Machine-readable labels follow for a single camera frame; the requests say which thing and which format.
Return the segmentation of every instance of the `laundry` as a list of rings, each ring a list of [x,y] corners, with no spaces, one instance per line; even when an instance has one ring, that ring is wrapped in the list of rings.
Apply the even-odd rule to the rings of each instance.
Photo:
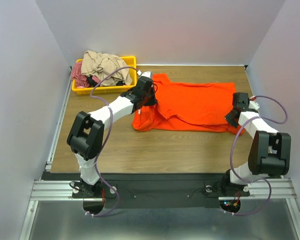
[[[126,66],[126,62],[119,56],[88,50],[83,55],[81,73],[85,76],[96,76],[102,80],[115,70]],[[124,81],[125,85],[132,83],[129,68],[116,72],[112,77],[103,81],[101,86],[116,86],[119,81]]]
[[[239,129],[229,125],[225,115],[233,108],[233,82],[193,84],[171,82],[166,74],[155,74],[158,103],[144,106],[134,114],[132,126],[138,131],[230,132]]]
[[[126,85],[124,81],[118,81],[115,85],[117,86],[124,86]]]
[[[97,76],[86,76],[86,80],[88,81],[90,87],[95,87],[101,82]]]
[[[71,79],[75,81],[75,86],[77,88],[89,88],[91,87],[91,83],[89,83],[85,75],[81,74],[81,66],[82,61],[78,61],[75,63],[71,71]],[[100,79],[96,76],[93,76],[91,79],[93,80],[93,82],[100,83]]]

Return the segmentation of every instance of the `wooden table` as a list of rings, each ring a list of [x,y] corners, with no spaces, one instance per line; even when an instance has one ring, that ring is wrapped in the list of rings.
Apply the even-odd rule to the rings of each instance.
[[[166,73],[172,82],[234,82],[238,92],[251,96],[243,66],[139,66],[141,71]],[[119,93],[102,94],[108,102]],[[52,173],[77,173],[79,165],[66,139],[78,112],[95,111],[103,106],[100,100],[70,93],[56,151]],[[222,173],[230,168],[230,148],[235,136],[231,133],[133,129],[133,114],[114,125],[98,166],[104,173]],[[248,160],[252,138],[245,133],[234,152],[234,164]]]

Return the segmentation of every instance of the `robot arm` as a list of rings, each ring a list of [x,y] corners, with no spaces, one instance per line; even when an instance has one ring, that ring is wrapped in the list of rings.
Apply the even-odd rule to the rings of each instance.
[[[109,106],[90,113],[81,111],[77,114],[67,144],[78,160],[80,177],[86,189],[91,189],[100,179],[95,170],[95,158],[102,149],[104,130],[110,125],[109,108],[113,114],[112,122],[115,122],[143,106],[156,103],[152,73],[148,71],[141,74],[135,87],[122,93]]]
[[[225,119],[234,127],[242,126],[250,119],[260,116],[257,112],[259,105],[250,100],[247,93],[234,93],[232,105],[233,109]],[[250,121],[244,128],[253,138],[253,142],[248,161],[235,168],[235,172],[251,182],[287,174],[290,165],[290,135],[278,132],[261,118]],[[232,170],[229,171],[229,178],[233,184],[246,184]]]

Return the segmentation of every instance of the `silver panel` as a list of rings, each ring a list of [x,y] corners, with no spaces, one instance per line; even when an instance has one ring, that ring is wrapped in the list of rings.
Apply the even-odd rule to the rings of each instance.
[[[61,126],[62,126],[62,122],[64,120],[64,116],[65,116],[66,108],[67,108],[67,104],[68,104],[68,99],[69,99],[69,95],[70,95],[70,91],[71,91],[71,85],[72,85],[72,81],[71,81],[71,77],[69,77],[69,85],[68,85],[65,95],[64,95],[63,103],[61,106],[61,112],[59,115],[58,122],[56,124],[55,132],[54,132],[54,136],[53,136],[53,140],[52,140],[52,145],[50,148],[48,158],[46,160],[47,164],[51,164],[55,157],[58,138],[60,135]]]
[[[297,194],[290,178],[268,179],[271,184],[271,199],[296,199]],[[257,181],[249,186],[249,197],[241,199],[267,199],[269,196],[269,186],[265,181]],[[230,200],[231,197],[219,197],[219,200]]]
[[[300,239],[300,211],[297,206],[296,200],[287,199],[286,203],[287,203],[289,211],[291,213],[291,218],[292,218],[296,233]]]
[[[251,211],[264,200],[242,200]],[[82,202],[41,201],[31,240],[297,240],[285,199],[261,212],[230,216],[219,209],[118,209],[112,216],[85,216]]]
[[[71,181],[34,181],[30,196],[31,201],[82,201],[72,198]],[[102,201],[101,198],[87,198],[85,201]]]
[[[21,234],[19,240],[26,240],[29,239],[31,229],[34,224],[37,208],[38,208],[38,201],[30,201],[28,208],[26,210]]]

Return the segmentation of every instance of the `screw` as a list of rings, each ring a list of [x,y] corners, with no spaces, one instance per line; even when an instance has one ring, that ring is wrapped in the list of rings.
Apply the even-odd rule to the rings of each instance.
[[[117,191],[117,188],[115,186],[112,186],[112,188],[110,188],[110,193],[115,194],[114,190]]]
[[[212,186],[210,186],[210,185],[205,186],[205,191],[207,193],[211,193],[212,192]]]

